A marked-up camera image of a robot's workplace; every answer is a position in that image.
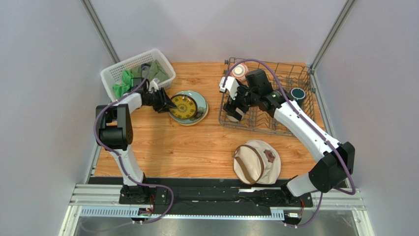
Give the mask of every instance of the yellow plate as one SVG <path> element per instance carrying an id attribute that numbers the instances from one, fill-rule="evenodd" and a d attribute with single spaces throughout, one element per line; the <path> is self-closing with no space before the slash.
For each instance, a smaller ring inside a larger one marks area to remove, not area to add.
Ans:
<path id="1" fill-rule="evenodd" d="M 179 119 L 189 119 L 195 116 L 198 106 L 191 97 L 179 94 L 173 96 L 171 101 L 178 107 L 169 109 L 170 113 L 175 117 Z"/>

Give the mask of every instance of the green towel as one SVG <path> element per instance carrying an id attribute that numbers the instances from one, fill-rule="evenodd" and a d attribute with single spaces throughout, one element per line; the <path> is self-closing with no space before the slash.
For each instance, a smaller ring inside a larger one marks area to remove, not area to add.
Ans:
<path id="1" fill-rule="evenodd" d="M 122 72 L 122 83 L 120 85 L 119 84 L 112 85 L 112 90 L 117 96 L 117 99 L 120 99 L 124 95 L 124 93 L 128 92 L 129 89 L 132 87 L 132 82 L 133 82 L 132 78 L 137 78 L 137 77 L 144 78 L 147 75 L 146 70 L 143 71 L 142 76 L 140 73 L 141 73 L 141 65 L 131 68 L 130 71 L 124 70 Z M 154 78 L 158 78 L 160 80 L 160 83 L 169 79 L 169 76 L 167 76 L 166 72 L 164 72 L 163 67 L 160 65 L 160 63 L 157 60 L 151 62 L 149 76 L 147 77 L 148 80 L 152 80 Z"/>
<path id="2" fill-rule="evenodd" d="M 134 75 L 134 78 L 145 77 L 147 75 L 147 71 L 144 70 L 143 74 L 141 76 L 141 74 L 140 74 L 141 73 L 141 66 L 140 65 L 131 68 L 131 72 Z M 149 72 L 149 76 L 148 76 L 149 80 L 152 80 L 154 78 L 158 78 L 160 80 L 160 83 L 169 79 L 169 76 L 167 76 L 166 72 L 164 72 L 163 67 L 161 66 L 161 64 L 157 60 L 155 60 L 151 63 L 150 72 Z"/>
<path id="3" fill-rule="evenodd" d="M 131 71 L 124 70 L 122 72 L 122 83 L 112 85 L 112 90 L 114 91 L 117 99 L 120 99 L 124 93 L 128 92 L 128 90 L 132 87 L 132 75 Z"/>

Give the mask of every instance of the light blue plate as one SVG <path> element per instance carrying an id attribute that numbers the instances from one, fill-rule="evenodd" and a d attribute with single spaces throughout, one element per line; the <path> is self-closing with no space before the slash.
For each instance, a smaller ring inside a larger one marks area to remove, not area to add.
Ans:
<path id="1" fill-rule="evenodd" d="M 169 112 L 169 115 L 176 120 L 177 122 L 179 122 L 181 125 L 193 125 L 198 123 L 199 121 L 201 121 L 205 116 L 207 116 L 208 114 L 208 104 L 205 101 L 205 98 L 202 97 L 202 95 L 200 95 L 199 93 L 195 92 L 195 91 L 191 91 L 191 90 L 187 90 L 187 91 L 181 91 L 176 93 L 174 96 L 176 95 L 187 95 L 190 98 L 192 98 L 195 102 L 196 102 L 196 106 L 198 107 L 196 114 L 194 117 L 191 117 L 189 119 L 179 119 L 176 116 L 174 116 L 172 113 Z"/>

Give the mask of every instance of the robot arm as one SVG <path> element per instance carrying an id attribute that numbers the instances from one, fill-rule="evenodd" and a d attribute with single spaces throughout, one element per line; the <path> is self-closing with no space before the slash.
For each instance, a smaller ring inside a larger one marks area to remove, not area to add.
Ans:
<path id="1" fill-rule="evenodd" d="M 315 190 L 329 192 L 346 178 L 343 167 L 331 148 L 300 118 L 301 116 L 304 116 L 315 129 L 325 134 L 352 174 L 355 149 L 349 142 L 341 144 L 323 131 L 304 113 L 292 96 L 287 95 L 292 105 L 299 111 L 299 114 L 296 114 L 282 94 L 273 90 L 263 70 L 258 69 L 247 73 L 246 80 L 249 87 L 234 77 L 229 76 L 226 79 L 225 77 L 221 79 L 220 92 L 228 90 L 230 94 L 228 102 L 223 106 L 228 117 L 231 120 L 239 121 L 249 110 L 249 107 L 258 106 L 259 109 L 284 124 L 307 147 L 317 162 L 311 171 L 291 179 L 281 187 L 286 199 L 294 201 L 302 194 Z"/>
<path id="2" fill-rule="evenodd" d="M 134 78 L 134 86 L 139 85 L 142 80 L 143 78 Z M 165 90 L 163 88 L 159 89 L 157 84 L 158 79 L 154 79 L 147 87 L 129 95 L 123 101 L 107 109 L 105 115 L 100 118 L 100 124 L 97 127 L 97 133 L 101 142 L 120 154 L 119 157 L 115 153 L 110 152 L 123 174 L 123 183 L 126 186 L 137 186 L 137 184 L 124 173 L 128 173 L 137 182 L 142 183 L 144 181 L 144 173 L 138 166 L 131 148 L 133 129 L 130 114 L 143 104 L 153 106 L 158 113 L 168 112 L 169 108 L 176 107 L 167 96 Z M 96 107 L 96 116 L 104 107 L 106 105 Z"/>

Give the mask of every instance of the dish rack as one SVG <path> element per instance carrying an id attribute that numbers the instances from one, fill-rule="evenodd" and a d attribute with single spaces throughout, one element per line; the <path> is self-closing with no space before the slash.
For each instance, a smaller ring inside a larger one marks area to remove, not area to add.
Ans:
<path id="1" fill-rule="evenodd" d="M 225 60 L 227 69 L 224 70 L 224 74 L 230 69 L 231 65 L 236 62 L 243 60 L 241 58 L 230 58 Z M 281 85 L 286 91 L 290 91 L 292 88 L 299 87 L 306 92 L 306 99 L 304 100 L 301 108 L 303 111 L 313 120 L 314 119 L 314 89 L 312 89 L 310 82 L 310 68 L 302 64 L 287 64 L 287 63 L 275 63 L 265 62 L 272 70 L 274 70 Z M 278 84 L 274 81 L 273 76 L 270 72 L 257 62 L 245 62 L 249 71 L 262 69 L 266 72 L 269 81 L 272 84 L 273 89 L 278 89 Z M 221 126 L 240 130 L 250 130 L 255 132 L 281 135 L 288 137 L 295 137 L 291 131 L 271 118 L 266 112 L 260 111 L 258 107 L 251 107 L 249 111 L 244 115 L 244 118 L 239 122 L 233 122 L 227 118 L 227 113 L 223 110 L 223 105 L 227 103 L 229 98 L 229 92 L 222 94 L 220 111 L 218 114 L 218 121 Z"/>

